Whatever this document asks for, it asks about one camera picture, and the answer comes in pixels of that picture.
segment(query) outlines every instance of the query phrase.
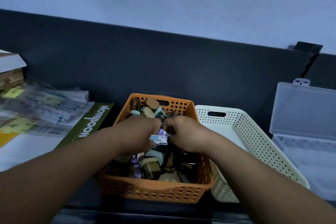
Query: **basket handle hole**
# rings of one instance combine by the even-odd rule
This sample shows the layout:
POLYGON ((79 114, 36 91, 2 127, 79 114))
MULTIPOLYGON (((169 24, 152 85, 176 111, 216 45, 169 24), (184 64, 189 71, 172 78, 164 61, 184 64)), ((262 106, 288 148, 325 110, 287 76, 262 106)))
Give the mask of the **basket handle hole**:
POLYGON ((169 105, 169 102, 168 102, 168 101, 165 101, 165 100, 159 100, 159 99, 157 99, 156 101, 158 101, 159 104, 160 104, 160 105, 163 105, 163 106, 167 106, 167 105, 169 105))
POLYGON ((208 116, 225 117, 225 112, 208 112, 208 116))

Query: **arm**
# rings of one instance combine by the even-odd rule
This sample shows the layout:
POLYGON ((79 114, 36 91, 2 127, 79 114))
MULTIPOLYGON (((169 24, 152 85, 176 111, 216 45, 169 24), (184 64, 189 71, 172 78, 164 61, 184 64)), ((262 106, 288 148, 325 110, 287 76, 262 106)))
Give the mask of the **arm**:
POLYGON ((211 158, 242 206, 259 223, 335 223, 336 209, 302 185, 267 166, 229 139, 191 118, 166 120, 179 148, 211 158))
POLYGON ((45 223, 95 172, 120 154, 155 146, 159 119, 131 117, 0 173, 0 222, 45 223))

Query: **hand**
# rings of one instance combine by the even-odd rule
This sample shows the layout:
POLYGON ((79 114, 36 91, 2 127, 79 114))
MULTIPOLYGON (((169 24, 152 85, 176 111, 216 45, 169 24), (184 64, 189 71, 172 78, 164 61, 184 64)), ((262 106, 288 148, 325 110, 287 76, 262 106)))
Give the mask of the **hand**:
POLYGON ((114 145, 118 147, 118 154, 137 154, 149 151, 155 147, 155 142, 149 140, 152 134, 157 134, 161 127, 161 120, 144 116, 131 116, 127 120, 104 128, 109 135, 113 135, 114 145))
POLYGON ((207 142, 216 134, 202 124, 187 116, 177 116, 165 120, 163 129, 174 128, 176 134, 170 141, 177 147, 189 151, 206 154, 207 142))

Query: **white plastic basket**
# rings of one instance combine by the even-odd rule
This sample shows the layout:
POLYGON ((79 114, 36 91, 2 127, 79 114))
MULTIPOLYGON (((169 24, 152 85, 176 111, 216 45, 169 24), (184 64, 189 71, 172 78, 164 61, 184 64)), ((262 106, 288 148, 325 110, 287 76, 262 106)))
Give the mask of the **white plastic basket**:
MULTIPOLYGON (((196 112, 201 124, 227 137, 268 166, 309 189, 309 183, 300 171, 246 112, 236 108, 208 105, 197 105, 196 112), (220 114, 210 116, 209 112, 220 114)), ((213 197, 219 202, 238 202, 216 164, 210 161, 210 165, 215 180, 211 188, 213 197)))

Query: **basket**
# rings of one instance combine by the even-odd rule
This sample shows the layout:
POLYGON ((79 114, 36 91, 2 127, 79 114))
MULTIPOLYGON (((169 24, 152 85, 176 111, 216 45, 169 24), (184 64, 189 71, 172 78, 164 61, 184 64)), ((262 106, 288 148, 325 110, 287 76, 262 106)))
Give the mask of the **basket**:
MULTIPOLYGON (((227 137, 247 152, 309 189, 309 183, 281 150, 244 111, 236 108, 197 105, 199 122, 227 137)), ((210 160, 214 177, 211 194, 219 202, 239 202, 222 173, 210 160)))
MULTIPOLYGON (((166 111, 178 110, 182 115, 198 121, 195 105, 190 100, 134 93, 129 96, 114 125, 126 119, 130 111, 130 101, 134 97, 139 97, 141 102, 148 97, 155 97, 160 104, 168 104, 161 105, 166 111)), ((209 159, 201 154, 199 154, 197 184, 112 176, 107 175, 108 168, 109 166, 106 165, 97 173, 102 192, 126 198, 195 204, 204 192, 213 185, 209 159)))

